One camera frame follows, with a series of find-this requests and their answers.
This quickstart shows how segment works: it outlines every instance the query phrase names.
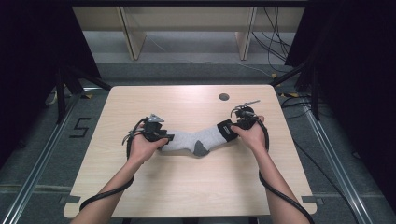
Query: wooden table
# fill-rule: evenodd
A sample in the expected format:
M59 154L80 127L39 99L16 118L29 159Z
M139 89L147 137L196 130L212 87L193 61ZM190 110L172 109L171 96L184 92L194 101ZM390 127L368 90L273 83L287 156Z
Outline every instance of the wooden table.
M219 95L226 93L228 101ZM79 205L96 194L126 161L122 138L151 113L165 120L163 129L197 132L230 118L231 110L245 102L264 115L270 155L297 199L309 213L315 203L291 140L275 91L269 85L120 86L108 95L102 115L81 164L66 217L74 217ZM239 138L196 158L188 150L154 153L137 171L125 190L113 217L235 217L269 215L258 165Z

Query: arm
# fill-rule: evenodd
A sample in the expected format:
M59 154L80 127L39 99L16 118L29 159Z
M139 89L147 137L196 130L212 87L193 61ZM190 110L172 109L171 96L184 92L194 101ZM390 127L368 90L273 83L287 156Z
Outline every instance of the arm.
M147 161L154 154L154 151L158 147L165 145L167 141L167 139L163 138L151 143L143 135L136 135L131 144L129 160L125 162L99 193L116 189L131 180L143 162ZM88 204L76 215L71 223L108 223L122 193L123 191Z
M261 121L264 121L264 117L259 116L259 118ZM260 125L256 123L249 130L242 130L236 126L232 126L231 129L242 138L245 145L253 152L259 165L260 172L262 173L262 177L266 182L295 202L298 202L288 183L277 170L265 148L265 137ZM274 223L309 223L306 217L289 203L285 202L268 189L266 189L265 192L267 194L271 218Z

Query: table leg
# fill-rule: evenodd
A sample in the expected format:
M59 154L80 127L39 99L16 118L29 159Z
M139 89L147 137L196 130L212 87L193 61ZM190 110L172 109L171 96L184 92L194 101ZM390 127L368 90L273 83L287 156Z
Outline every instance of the table leg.
M257 217L248 217L248 224L259 224Z
M183 217L183 224L198 224L199 218L198 217Z
M122 220L122 224L131 224L132 219L131 218L125 218Z

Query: round hole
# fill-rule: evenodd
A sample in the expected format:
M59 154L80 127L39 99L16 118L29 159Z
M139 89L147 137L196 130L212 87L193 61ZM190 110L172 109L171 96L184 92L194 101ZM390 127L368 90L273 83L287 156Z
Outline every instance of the round hole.
M230 96L227 93L222 93L219 95L219 98L222 101L228 101L230 99Z

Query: forearm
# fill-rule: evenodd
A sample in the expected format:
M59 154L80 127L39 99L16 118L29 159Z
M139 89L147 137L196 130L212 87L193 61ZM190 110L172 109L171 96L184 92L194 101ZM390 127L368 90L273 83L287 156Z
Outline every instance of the forearm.
M295 202L298 202L288 183L282 174L277 170L271 157L265 148L253 150L259 169L264 180L274 189L287 195ZM306 217L292 205L266 189L268 205L274 223L308 223Z
M126 162L120 170L107 182L99 191L103 193L112 189L119 188L131 180L140 164L133 161ZM108 223L113 214L123 191L110 195L98 201L89 203L72 220L72 223Z

